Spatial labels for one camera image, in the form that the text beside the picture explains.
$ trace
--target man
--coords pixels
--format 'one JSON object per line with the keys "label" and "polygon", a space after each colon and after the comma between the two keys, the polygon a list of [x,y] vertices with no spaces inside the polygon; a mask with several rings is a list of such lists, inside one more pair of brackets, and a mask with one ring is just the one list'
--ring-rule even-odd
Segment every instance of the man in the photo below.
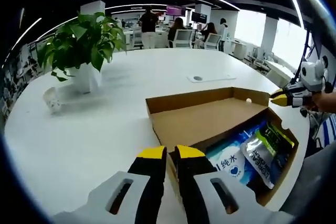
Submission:
{"label": "man", "polygon": [[219,29],[218,29],[218,34],[222,36],[222,38],[219,41],[219,50],[224,52],[224,42],[226,40],[227,34],[228,34],[228,29],[227,29],[227,24],[226,24],[226,19],[221,18],[221,21],[219,23]]}
{"label": "man", "polygon": [[155,26],[159,20],[157,15],[151,12],[152,8],[146,6],[146,12],[140,18],[142,43],[144,49],[155,48]]}

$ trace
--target box lid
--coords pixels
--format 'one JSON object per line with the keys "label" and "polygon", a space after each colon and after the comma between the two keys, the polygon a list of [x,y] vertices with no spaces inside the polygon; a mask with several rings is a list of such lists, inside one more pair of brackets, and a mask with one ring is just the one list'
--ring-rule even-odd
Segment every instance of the box lid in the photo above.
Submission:
{"label": "box lid", "polygon": [[192,146],[236,127],[266,109],[268,100],[264,92],[223,88],[146,102],[159,141],[171,152],[177,144]]}

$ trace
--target black shirt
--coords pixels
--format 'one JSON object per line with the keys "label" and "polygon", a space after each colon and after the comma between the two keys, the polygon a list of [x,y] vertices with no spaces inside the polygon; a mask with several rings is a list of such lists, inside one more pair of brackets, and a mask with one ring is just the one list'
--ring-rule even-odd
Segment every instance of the black shirt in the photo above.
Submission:
{"label": "black shirt", "polygon": [[168,40],[174,40],[175,38],[175,34],[176,34],[176,30],[175,28],[170,28],[169,29],[169,33],[168,33]]}
{"label": "black shirt", "polygon": [[155,32],[156,22],[159,18],[154,13],[145,13],[141,16],[140,21],[141,24],[141,31],[143,33],[148,33],[150,31]]}

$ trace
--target white flower pot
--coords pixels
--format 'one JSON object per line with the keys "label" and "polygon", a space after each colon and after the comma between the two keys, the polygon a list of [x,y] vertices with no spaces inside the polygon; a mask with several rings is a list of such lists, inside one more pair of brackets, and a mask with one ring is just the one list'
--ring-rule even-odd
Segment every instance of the white flower pot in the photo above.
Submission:
{"label": "white flower pot", "polygon": [[83,94],[95,92],[101,84],[101,73],[92,64],[83,63],[80,68],[69,68],[75,89]]}

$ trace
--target potted plant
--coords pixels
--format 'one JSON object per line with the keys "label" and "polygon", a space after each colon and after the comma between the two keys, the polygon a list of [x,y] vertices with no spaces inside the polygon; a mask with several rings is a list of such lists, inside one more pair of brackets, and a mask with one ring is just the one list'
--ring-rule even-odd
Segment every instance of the potted plant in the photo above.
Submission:
{"label": "potted plant", "polygon": [[87,93],[99,85],[103,61],[111,62],[114,49],[126,51],[125,35],[117,22],[104,13],[79,14],[57,29],[37,51],[37,59],[44,70],[50,66],[59,81],[71,77],[75,88]]}

